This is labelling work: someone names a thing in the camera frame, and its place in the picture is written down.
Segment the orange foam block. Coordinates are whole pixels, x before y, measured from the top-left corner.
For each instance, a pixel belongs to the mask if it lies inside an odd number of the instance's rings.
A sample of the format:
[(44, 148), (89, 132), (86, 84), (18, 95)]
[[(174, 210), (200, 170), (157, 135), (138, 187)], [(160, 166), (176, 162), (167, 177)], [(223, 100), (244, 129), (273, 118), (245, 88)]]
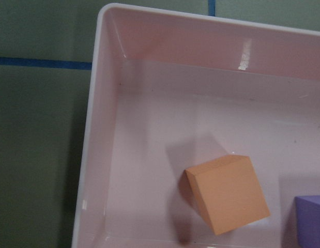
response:
[(270, 216), (249, 156), (225, 155), (185, 174), (199, 214), (215, 235)]

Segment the purple foam block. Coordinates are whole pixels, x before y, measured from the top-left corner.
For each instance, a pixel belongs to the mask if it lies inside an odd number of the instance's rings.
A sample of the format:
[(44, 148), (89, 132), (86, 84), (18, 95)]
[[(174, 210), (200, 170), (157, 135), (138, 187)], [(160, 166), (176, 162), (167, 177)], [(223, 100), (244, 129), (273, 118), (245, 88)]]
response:
[(296, 196), (297, 239), (300, 247), (320, 247), (320, 195)]

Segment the pink plastic bin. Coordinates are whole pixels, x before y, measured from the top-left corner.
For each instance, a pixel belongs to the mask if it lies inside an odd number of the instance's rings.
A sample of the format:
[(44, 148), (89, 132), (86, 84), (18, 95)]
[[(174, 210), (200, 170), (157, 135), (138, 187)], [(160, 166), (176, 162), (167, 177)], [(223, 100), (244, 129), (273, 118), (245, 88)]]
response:
[[(227, 154), (271, 215), (216, 236), (185, 169)], [(320, 195), (320, 32), (100, 10), (73, 247), (298, 247), (299, 195)]]

